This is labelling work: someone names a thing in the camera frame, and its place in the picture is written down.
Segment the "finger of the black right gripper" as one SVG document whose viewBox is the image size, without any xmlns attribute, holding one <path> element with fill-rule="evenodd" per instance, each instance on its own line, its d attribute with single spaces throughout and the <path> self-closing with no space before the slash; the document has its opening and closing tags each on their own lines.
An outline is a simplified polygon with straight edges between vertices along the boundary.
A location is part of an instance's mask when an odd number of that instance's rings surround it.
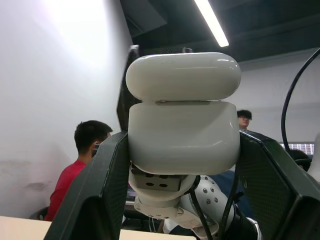
<svg viewBox="0 0 320 240">
<path fill-rule="evenodd" d="M 131 45 L 129 48 L 126 66 L 123 72 L 123 77 L 120 85 L 119 98 L 117 103 L 117 118 L 120 125 L 120 130 L 125 131 L 128 129 L 129 125 L 129 112 L 130 107 L 135 104 L 139 104 L 142 101 L 134 97 L 128 90 L 126 84 L 126 75 L 129 69 L 129 66 L 140 57 L 139 45 Z"/>
</svg>

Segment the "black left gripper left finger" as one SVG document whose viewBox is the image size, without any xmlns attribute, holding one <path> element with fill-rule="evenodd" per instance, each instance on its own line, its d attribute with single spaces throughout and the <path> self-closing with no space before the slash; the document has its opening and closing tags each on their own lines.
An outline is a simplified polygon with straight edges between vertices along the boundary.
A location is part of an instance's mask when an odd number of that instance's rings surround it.
<svg viewBox="0 0 320 240">
<path fill-rule="evenodd" d="M 74 179 L 46 240 L 118 240 L 128 191 L 127 131 L 107 138 Z"/>
</svg>

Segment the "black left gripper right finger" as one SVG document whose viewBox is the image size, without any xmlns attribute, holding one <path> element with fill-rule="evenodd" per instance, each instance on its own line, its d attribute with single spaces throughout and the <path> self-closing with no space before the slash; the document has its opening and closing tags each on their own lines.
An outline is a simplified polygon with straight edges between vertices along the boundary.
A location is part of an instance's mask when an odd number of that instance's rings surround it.
<svg viewBox="0 0 320 240">
<path fill-rule="evenodd" d="M 264 240 L 320 238 L 320 185 L 276 140 L 241 131 L 236 167 Z"/>
</svg>

